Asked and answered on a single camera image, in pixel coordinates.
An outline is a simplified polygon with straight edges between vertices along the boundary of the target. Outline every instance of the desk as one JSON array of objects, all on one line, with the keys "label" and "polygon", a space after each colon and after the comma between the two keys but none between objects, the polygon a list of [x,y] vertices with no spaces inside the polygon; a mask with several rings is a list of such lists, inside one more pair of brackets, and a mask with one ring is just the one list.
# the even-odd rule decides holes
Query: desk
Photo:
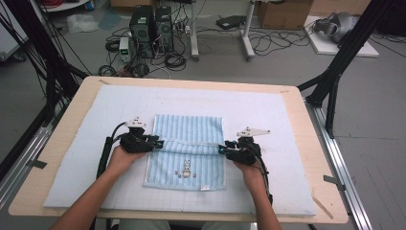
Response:
[{"label": "desk", "polygon": [[[281,94],[285,102],[298,149],[303,159],[304,170],[312,193],[317,215],[309,218],[280,217],[281,222],[345,223],[347,211],[334,184],[323,180],[331,172],[320,146],[314,127],[307,114],[302,96],[294,86],[260,85],[186,80],[142,80],[89,77],[56,127],[47,146],[39,156],[47,162],[45,169],[32,168],[25,183],[11,204],[9,212],[18,216],[60,216],[65,209],[42,206],[53,182],[63,155],[69,149],[88,109],[104,84],[139,85],[166,88],[213,89]],[[124,210],[101,210],[98,217],[113,219],[184,219],[184,220],[228,220],[255,221],[254,215],[146,212]]]},{"label": "desk", "polygon": [[[250,2],[249,2],[245,29],[243,31],[241,31],[242,42],[244,44],[245,50],[247,51],[247,60],[250,60],[251,58],[253,58],[255,56],[253,47],[251,45],[250,38],[248,37],[248,33],[250,31],[250,26],[251,26],[251,19],[253,18],[253,13],[254,13],[255,1],[256,0],[250,0]],[[192,0],[192,18],[195,18],[195,19],[192,21],[191,49],[192,49],[192,58],[194,60],[199,60],[199,49],[197,47],[197,32],[196,32],[196,19],[197,19],[198,15],[196,17],[194,17],[195,3],[196,3],[196,0]]]}]

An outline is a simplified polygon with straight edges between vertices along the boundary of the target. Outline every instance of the gray floor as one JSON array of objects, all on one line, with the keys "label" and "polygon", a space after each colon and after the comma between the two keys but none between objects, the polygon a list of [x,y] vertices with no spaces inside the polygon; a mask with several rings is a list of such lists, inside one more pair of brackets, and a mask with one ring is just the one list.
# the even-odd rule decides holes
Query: gray floor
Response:
[{"label": "gray floor", "polygon": [[[88,13],[75,9],[57,14]],[[105,11],[92,11],[101,21]],[[217,14],[202,12],[198,23],[214,27]],[[122,19],[110,31],[67,34],[65,38],[92,73],[105,64],[105,38],[128,25]],[[406,44],[380,40],[382,44],[406,55]],[[259,84],[299,85],[323,73],[333,56],[316,55],[311,45],[293,46],[255,57],[247,62],[238,35],[205,34],[199,36],[200,60],[185,56],[187,68],[170,72],[173,80],[227,81]],[[406,115],[406,61],[404,57],[370,40],[378,58],[357,57],[340,81],[335,135],[374,229],[404,229],[406,226],[406,140],[403,121]],[[73,53],[65,49],[70,62],[81,68]],[[34,69],[28,61],[0,63],[0,160],[25,131],[44,105],[44,98]],[[164,71],[151,76],[167,79]],[[310,90],[303,92],[306,96]],[[22,218],[8,214],[8,202],[0,212],[0,229],[48,228],[54,218]],[[318,229],[355,229],[351,221],[345,225],[317,224]],[[308,229],[304,224],[284,224],[284,229]]]}]

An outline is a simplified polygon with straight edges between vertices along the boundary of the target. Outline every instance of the towel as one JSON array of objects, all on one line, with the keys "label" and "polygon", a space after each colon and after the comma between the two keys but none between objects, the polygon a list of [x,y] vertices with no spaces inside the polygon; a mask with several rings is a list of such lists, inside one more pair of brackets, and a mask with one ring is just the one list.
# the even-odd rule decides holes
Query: towel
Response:
[{"label": "towel", "polygon": [[222,119],[156,115],[154,135],[164,147],[148,157],[144,186],[189,191],[225,189]]}]

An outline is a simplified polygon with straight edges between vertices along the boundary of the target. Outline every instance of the human arm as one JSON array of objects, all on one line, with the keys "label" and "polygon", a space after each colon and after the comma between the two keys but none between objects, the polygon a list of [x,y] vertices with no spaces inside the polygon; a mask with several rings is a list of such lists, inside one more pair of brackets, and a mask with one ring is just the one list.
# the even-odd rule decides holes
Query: human arm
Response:
[{"label": "human arm", "polygon": [[105,172],[58,219],[51,229],[89,229],[105,198],[120,176],[145,153],[127,153],[122,146],[114,148]]},{"label": "human arm", "polygon": [[282,229],[266,194],[265,183],[262,172],[259,168],[259,162],[256,162],[253,166],[247,166],[238,162],[234,162],[234,164],[242,171],[245,186],[254,201],[258,229]]}]

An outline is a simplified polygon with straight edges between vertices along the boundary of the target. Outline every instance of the aluminum frame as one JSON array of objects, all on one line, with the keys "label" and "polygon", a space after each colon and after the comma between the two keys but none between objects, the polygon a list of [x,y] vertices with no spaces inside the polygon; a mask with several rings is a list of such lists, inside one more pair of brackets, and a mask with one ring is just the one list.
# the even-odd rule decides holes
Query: aluminum frame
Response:
[{"label": "aluminum frame", "polygon": [[347,203],[351,209],[352,217],[360,230],[372,230],[370,219],[362,205],[361,199],[356,192],[355,186],[352,183],[350,173],[347,169],[346,162],[338,148],[335,139],[331,139],[326,130],[326,114],[322,108],[313,107],[310,104],[309,111],[313,112],[315,119],[317,120],[317,127],[319,128],[322,138],[325,141],[329,160],[334,168],[334,172],[337,175],[339,183],[346,186],[346,190],[343,193],[346,196]]}]

